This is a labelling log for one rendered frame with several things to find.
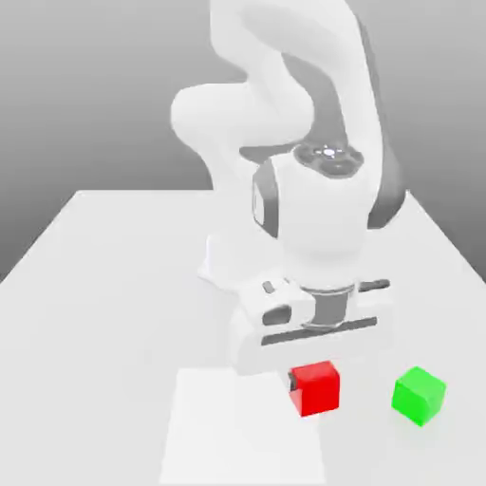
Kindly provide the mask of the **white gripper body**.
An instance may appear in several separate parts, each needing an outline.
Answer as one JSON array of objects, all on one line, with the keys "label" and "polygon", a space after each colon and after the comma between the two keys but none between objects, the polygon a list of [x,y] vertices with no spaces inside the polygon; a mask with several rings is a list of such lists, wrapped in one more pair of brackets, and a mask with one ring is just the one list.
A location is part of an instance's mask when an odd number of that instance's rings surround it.
[{"label": "white gripper body", "polygon": [[368,307],[364,317],[337,328],[304,328],[261,334],[242,309],[230,321],[229,362],[241,376],[367,355],[393,342],[394,306]]}]

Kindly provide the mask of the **small red cube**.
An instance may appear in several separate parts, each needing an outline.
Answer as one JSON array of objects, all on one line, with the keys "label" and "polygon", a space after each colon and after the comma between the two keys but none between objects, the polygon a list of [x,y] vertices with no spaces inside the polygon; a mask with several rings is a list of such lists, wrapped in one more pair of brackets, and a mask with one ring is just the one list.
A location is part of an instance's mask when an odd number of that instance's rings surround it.
[{"label": "small red cube", "polygon": [[298,388],[290,398],[301,417],[335,410],[340,404],[341,378],[331,361],[292,368]]}]

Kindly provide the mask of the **small green cube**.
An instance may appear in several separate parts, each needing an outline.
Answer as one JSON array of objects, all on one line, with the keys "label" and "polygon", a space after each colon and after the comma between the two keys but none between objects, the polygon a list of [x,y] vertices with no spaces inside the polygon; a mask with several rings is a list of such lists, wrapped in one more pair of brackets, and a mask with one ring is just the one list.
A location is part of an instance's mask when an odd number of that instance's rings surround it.
[{"label": "small green cube", "polygon": [[444,381],[414,366],[395,381],[391,406],[417,426],[424,426],[441,410],[446,390]]}]

